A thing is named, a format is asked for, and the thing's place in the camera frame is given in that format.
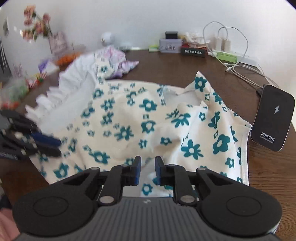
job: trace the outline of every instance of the black wireless charger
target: black wireless charger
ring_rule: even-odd
[[[264,86],[251,139],[272,151],[280,151],[290,128],[294,107],[292,95],[272,85]]]

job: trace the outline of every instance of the wall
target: wall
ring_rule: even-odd
[[[259,60],[264,72],[280,87],[296,96],[296,10],[285,0],[9,0],[0,11],[0,25],[8,16],[9,36],[0,36],[10,67],[21,63],[28,74],[38,72],[40,59],[51,56],[47,40],[24,41],[23,10],[35,4],[40,15],[48,12],[54,31],[64,31],[68,42],[100,48],[105,31],[116,35],[117,44],[147,47],[157,44],[167,30],[199,31],[210,21],[239,28],[249,40],[248,55]],[[218,30],[209,27],[207,35]],[[232,49],[243,53],[244,38],[229,30]]]

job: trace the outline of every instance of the floral cloth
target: floral cloth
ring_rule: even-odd
[[[165,164],[188,171],[205,167],[248,185],[247,139],[251,125],[228,109],[198,72],[184,95],[200,104],[166,98],[169,87],[147,82],[109,81],[114,67],[96,62],[96,87],[85,110],[64,130],[61,158],[38,156],[32,162],[51,184],[90,167],[110,170],[142,157],[142,172],[161,156]],[[141,177],[135,196],[172,196],[160,187],[155,172]]]

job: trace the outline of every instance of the table surface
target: table surface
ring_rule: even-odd
[[[131,51],[126,54],[128,60],[139,60],[140,64],[125,75],[126,80],[142,80],[164,85],[186,87],[201,71],[219,93],[225,104],[242,118],[253,124],[260,98],[256,88],[226,73],[225,67],[215,58],[199,58],[180,54],[148,53],[148,51]],[[267,83],[266,79],[241,70],[259,85]],[[24,106],[36,106],[35,98],[46,93],[49,86],[58,85],[58,73],[33,90],[18,107],[25,113]],[[296,240],[296,133],[291,125],[285,145],[280,152],[272,152],[254,143],[250,138],[247,146],[250,185],[268,192],[279,200],[283,208],[283,217],[277,235],[282,240]],[[0,177],[3,188],[12,204],[22,195],[47,186],[30,161],[15,162],[0,160]]]

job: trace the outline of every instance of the wooden table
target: wooden table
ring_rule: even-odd
[[[129,74],[127,80],[143,80],[186,87],[194,80],[197,71],[201,71],[212,87],[219,93],[225,104],[242,118],[254,121],[259,97],[256,89],[236,76],[225,73],[225,67],[215,58],[199,58],[179,54],[148,53],[131,51],[128,60],[139,60],[140,64]],[[247,70],[242,74],[259,85],[267,83],[266,79]],[[57,75],[51,76],[38,89],[24,100],[34,106],[38,94],[44,93],[50,85],[57,85]],[[248,165],[250,185],[276,197],[283,208],[283,217],[277,235],[282,240],[296,240],[296,133],[291,126],[286,143],[280,152],[272,152],[251,139],[248,141]],[[0,161],[0,177],[3,188],[12,203],[23,194],[47,186],[46,181],[30,161]]]

